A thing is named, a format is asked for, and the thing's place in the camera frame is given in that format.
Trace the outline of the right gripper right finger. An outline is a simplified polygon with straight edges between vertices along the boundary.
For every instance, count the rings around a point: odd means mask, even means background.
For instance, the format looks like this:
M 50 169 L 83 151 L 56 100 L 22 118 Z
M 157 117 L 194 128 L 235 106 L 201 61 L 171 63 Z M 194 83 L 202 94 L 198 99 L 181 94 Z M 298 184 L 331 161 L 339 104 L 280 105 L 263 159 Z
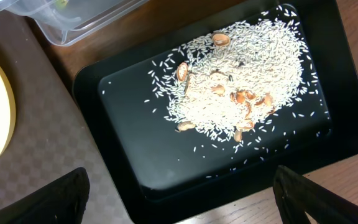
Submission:
M 273 178 L 275 201 L 285 224 L 358 223 L 358 206 L 285 166 Z

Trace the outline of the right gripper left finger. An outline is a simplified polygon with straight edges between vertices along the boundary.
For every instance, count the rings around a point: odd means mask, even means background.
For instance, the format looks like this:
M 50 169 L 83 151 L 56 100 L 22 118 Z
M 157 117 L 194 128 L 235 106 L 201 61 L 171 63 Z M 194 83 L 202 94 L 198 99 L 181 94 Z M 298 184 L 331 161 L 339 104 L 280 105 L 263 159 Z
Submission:
M 89 193 L 86 169 L 79 167 L 0 209 L 0 224 L 80 224 Z

